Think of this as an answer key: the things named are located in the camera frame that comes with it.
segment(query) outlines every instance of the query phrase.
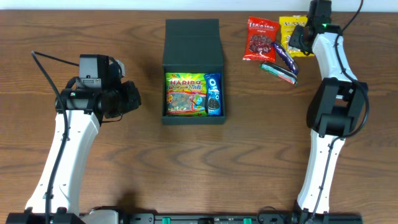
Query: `box lid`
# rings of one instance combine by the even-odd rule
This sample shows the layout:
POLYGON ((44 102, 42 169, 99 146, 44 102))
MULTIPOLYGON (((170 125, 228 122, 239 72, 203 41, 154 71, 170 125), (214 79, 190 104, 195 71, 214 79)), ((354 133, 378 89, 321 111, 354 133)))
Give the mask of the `box lid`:
POLYGON ((223 66, 218 19, 167 19, 163 66, 223 66))

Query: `oreo cookie image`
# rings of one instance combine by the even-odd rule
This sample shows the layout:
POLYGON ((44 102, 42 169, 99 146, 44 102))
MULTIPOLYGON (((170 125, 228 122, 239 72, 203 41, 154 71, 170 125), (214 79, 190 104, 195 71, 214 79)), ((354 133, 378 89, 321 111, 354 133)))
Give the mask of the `oreo cookie image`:
POLYGON ((206 74, 208 116, 221 116, 221 74, 206 74))

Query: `green connector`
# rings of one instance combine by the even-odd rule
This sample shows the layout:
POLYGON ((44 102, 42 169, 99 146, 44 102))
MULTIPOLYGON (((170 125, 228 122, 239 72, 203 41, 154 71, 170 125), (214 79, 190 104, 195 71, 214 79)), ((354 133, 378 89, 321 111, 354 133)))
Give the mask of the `green connector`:
POLYGON ((244 218, 243 224, 251 224, 251 218, 244 218))
POLYGON ((170 218, 163 218, 162 219, 162 224, 170 224, 171 220, 170 218))

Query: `white wall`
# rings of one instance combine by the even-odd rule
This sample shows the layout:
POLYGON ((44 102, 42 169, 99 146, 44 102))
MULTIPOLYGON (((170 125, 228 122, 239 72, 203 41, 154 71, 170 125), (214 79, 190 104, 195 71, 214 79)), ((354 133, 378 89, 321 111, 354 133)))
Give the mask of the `white wall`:
MULTIPOLYGON (((0 9, 135 9, 308 11, 310 0, 0 0, 0 9)), ((360 0, 332 0, 333 11, 356 11, 360 0)), ((362 11, 398 12, 398 0, 364 0, 362 11)))

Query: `candy bag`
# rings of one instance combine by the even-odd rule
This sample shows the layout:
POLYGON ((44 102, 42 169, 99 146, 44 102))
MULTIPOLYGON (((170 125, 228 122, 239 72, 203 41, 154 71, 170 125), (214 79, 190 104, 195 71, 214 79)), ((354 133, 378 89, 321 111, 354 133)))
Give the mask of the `candy bag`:
POLYGON ((221 116, 221 74, 206 74, 207 111, 209 116, 221 116))
POLYGON ((206 116, 204 73, 166 73, 166 115, 206 116))
POLYGON ((243 60, 275 62, 275 50, 271 47, 271 43, 275 41, 278 29, 277 22, 249 17, 248 41, 243 60))
POLYGON ((311 57, 314 54, 305 55, 299 49, 289 46, 290 37, 296 25, 305 26, 308 18, 306 16, 281 16, 279 17, 281 44, 286 49, 287 53, 292 57, 311 57))

